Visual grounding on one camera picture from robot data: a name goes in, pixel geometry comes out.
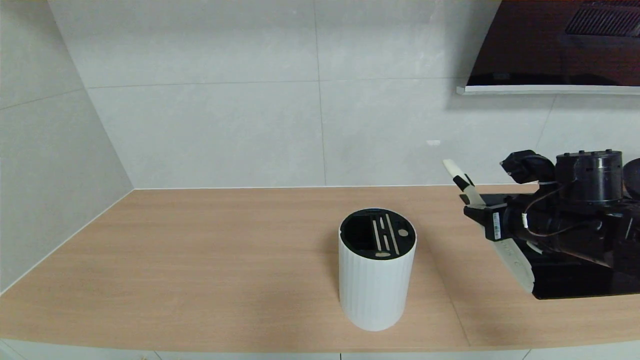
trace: black top of container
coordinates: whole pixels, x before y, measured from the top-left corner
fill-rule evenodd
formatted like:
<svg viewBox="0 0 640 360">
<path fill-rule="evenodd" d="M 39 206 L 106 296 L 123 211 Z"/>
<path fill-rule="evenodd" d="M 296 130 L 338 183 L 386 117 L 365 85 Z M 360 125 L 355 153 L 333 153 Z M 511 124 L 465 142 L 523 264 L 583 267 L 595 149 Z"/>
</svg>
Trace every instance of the black top of container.
<svg viewBox="0 0 640 360">
<path fill-rule="evenodd" d="M 407 219 L 390 210 L 356 211 L 342 221 L 340 240 L 354 253 L 374 260 L 396 259 L 415 244 L 415 229 Z"/>
</svg>

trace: white cylindrical container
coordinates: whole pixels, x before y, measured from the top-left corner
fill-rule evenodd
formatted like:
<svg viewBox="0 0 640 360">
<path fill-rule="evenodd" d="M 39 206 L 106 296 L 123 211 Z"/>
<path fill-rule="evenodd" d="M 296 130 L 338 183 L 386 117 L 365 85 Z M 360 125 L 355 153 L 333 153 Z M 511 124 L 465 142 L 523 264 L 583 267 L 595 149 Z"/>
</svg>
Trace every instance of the white cylindrical container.
<svg viewBox="0 0 640 360">
<path fill-rule="evenodd" d="M 363 209 L 338 231 L 340 305 L 357 327 L 380 331 L 404 312 L 417 236 L 411 223 L 385 209 Z"/>
</svg>

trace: range hood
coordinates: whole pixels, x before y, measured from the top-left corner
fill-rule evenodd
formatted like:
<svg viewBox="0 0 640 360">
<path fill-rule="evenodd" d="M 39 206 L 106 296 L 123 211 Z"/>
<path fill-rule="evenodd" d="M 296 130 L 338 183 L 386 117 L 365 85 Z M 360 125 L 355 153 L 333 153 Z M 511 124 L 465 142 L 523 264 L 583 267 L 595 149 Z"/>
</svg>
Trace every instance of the range hood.
<svg viewBox="0 0 640 360">
<path fill-rule="evenodd" d="M 458 93 L 640 95 L 640 0 L 503 1 Z"/>
</svg>

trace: ribbed white surface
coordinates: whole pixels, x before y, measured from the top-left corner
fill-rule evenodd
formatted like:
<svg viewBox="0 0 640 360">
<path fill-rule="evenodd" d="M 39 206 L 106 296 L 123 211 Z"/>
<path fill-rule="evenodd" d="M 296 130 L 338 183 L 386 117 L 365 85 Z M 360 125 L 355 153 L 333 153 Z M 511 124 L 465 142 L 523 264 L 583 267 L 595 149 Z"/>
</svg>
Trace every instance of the ribbed white surface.
<svg viewBox="0 0 640 360">
<path fill-rule="evenodd" d="M 368 331 L 393 326 L 404 312 L 413 255 L 397 259 L 373 260 L 349 250 L 338 232 L 340 266 L 340 304 L 349 320 Z"/>
</svg>

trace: wooden countertop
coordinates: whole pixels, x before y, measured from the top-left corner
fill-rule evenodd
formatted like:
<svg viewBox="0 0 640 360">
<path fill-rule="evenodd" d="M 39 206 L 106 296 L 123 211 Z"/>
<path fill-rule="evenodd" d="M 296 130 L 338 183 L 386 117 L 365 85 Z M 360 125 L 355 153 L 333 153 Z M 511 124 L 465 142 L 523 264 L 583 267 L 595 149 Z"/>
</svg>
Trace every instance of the wooden countertop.
<svg viewBox="0 0 640 360">
<path fill-rule="evenodd" d="M 483 186 L 522 192 L 523 186 Z M 0 338 L 201 352 L 437 351 L 640 339 L 640 296 L 536 300 L 454 186 L 136 190 L 0 298 Z M 406 311 L 342 314 L 337 228 L 393 209 L 417 228 Z"/>
</svg>

